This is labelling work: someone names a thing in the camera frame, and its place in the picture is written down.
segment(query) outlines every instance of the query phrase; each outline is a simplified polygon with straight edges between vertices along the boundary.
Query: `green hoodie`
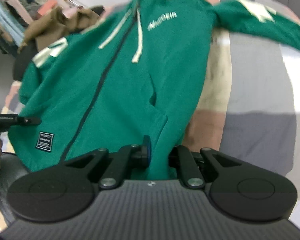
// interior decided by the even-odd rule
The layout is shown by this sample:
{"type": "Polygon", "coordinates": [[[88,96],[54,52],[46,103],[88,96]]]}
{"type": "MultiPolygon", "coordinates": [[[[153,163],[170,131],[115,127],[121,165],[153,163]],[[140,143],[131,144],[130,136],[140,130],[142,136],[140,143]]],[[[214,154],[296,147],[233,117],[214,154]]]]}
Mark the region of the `green hoodie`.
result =
{"type": "Polygon", "coordinates": [[[213,27],[267,37],[300,50],[300,26],[247,0],[132,0],[91,30],[37,54],[20,89],[21,116],[38,126],[11,127],[21,161],[38,171],[100,147],[152,143],[138,178],[168,179],[168,154],[182,141],[206,73],[213,27]]]}

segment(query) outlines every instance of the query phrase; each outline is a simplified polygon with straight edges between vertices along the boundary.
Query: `silver screw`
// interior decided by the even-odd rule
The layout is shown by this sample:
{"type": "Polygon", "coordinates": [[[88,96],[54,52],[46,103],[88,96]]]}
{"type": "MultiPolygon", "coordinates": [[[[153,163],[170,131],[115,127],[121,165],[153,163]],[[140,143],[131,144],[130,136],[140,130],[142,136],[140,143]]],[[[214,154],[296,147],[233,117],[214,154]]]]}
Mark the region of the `silver screw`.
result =
{"type": "Polygon", "coordinates": [[[203,180],[199,178],[192,178],[188,180],[188,184],[192,187],[201,186],[203,184],[203,180]]]}
{"type": "Polygon", "coordinates": [[[111,187],[116,183],[117,181],[114,178],[104,178],[101,180],[101,185],[105,187],[111,187]]]}

